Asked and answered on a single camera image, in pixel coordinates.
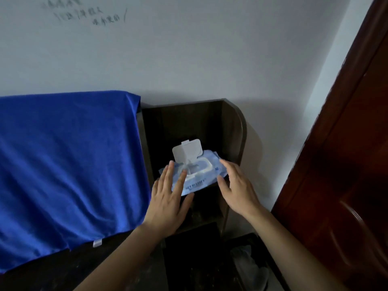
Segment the person's left forearm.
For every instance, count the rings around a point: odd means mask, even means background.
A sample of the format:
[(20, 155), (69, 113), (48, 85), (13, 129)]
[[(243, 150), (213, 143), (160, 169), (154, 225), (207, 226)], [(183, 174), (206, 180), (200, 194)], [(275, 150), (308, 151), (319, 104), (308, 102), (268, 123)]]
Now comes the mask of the person's left forearm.
[(166, 224), (143, 223), (114, 250), (74, 291), (121, 291), (170, 233)]

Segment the person's right forearm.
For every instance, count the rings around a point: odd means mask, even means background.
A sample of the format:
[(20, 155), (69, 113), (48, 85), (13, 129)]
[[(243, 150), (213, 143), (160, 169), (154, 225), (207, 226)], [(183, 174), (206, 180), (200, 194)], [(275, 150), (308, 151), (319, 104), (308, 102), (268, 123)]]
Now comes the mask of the person's right forearm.
[(246, 220), (267, 247), (291, 291), (349, 291), (263, 206)]

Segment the blue towel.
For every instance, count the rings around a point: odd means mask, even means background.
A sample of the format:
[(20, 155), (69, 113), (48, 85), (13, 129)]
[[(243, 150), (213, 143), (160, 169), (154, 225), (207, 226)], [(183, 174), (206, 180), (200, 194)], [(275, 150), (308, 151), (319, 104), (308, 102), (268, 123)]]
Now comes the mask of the blue towel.
[(143, 222), (140, 101), (126, 91), (0, 97), (0, 274)]

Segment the person's left hand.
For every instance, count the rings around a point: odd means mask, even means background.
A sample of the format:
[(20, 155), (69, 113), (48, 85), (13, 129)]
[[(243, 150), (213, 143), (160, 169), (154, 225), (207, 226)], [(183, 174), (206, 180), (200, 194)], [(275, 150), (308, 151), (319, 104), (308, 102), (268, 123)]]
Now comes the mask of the person's left hand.
[(158, 178), (158, 193), (150, 200), (143, 225), (159, 240), (173, 235), (186, 218), (181, 216), (181, 194), (186, 175), (186, 170), (183, 170), (171, 195), (164, 192), (165, 168)]

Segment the person's right hand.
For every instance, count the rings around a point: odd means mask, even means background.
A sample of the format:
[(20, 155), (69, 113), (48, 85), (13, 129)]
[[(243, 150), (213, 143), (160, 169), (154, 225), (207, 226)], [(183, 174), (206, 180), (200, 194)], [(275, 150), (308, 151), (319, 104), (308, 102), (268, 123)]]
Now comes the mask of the person's right hand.
[(262, 206), (251, 182), (237, 164), (224, 159), (221, 159), (220, 163), (226, 167), (229, 176), (228, 186), (232, 191), (229, 207), (253, 223), (259, 216)]

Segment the blue wet wipes pack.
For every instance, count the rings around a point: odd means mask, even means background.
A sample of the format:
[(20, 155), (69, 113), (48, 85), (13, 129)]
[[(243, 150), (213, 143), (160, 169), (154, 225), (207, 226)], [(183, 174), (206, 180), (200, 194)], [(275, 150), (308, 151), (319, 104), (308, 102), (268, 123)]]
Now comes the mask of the blue wet wipes pack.
[(217, 182), (217, 176), (227, 176), (226, 167), (218, 154), (203, 150), (199, 139), (186, 140), (172, 148), (174, 171), (172, 190), (183, 170), (187, 171), (181, 196), (204, 189)]

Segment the reddish brown wooden door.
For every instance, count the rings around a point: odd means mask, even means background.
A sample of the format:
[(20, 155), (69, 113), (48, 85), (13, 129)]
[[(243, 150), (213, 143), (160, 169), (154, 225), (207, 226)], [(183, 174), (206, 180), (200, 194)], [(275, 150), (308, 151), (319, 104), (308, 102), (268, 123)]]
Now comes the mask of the reddish brown wooden door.
[(272, 209), (352, 291), (388, 291), (388, 0), (374, 0)]

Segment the dark wooden shelf unit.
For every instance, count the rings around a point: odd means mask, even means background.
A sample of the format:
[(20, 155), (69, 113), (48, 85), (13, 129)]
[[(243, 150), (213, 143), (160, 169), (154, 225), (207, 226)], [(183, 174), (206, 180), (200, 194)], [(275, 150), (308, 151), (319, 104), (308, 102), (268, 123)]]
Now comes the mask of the dark wooden shelf unit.
[[(150, 187), (160, 176), (159, 169), (174, 159), (172, 148), (184, 140), (199, 139), (204, 150), (241, 163), (247, 124), (241, 110), (227, 99), (158, 106), (141, 102), (137, 122)], [(215, 222), (222, 234), (228, 213), (229, 206), (214, 183), (195, 192), (191, 208), (176, 233)]]

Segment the black trash bin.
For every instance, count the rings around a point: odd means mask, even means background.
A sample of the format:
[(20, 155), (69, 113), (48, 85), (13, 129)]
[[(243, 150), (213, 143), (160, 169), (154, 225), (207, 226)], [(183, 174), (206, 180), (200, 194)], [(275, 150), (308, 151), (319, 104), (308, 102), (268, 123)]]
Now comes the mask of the black trash bin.
[(258, 235), (249, 233), (240, 237), (229, 239), (225, 242), (226, 249), (229, 253), (232, 248), (245, 245), (250, 245), (252, 247), (252, 257), (257, 265), (265, 266), (269, 269), (269, 278), (266, 291), (268, 291), (270, 274), (273, 274), (273, 276), (276, 278), (276, 281), (281, 286), (280, 291), (291, 291), (274, 259), (269, 254), (267, 247), (264, 245), (263, 241), (258, 237)]

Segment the clear plastic bin bag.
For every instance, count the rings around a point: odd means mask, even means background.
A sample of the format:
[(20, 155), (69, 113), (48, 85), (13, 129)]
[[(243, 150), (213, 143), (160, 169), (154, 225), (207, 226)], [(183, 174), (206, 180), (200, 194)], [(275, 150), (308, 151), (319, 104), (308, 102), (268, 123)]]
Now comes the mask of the clear plastic bin bag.
[(230, 254), (246, 291), (266, 291), (269, 269), (257, 265), (252, 257), (252, 247), (238, 246), (232, 248)]

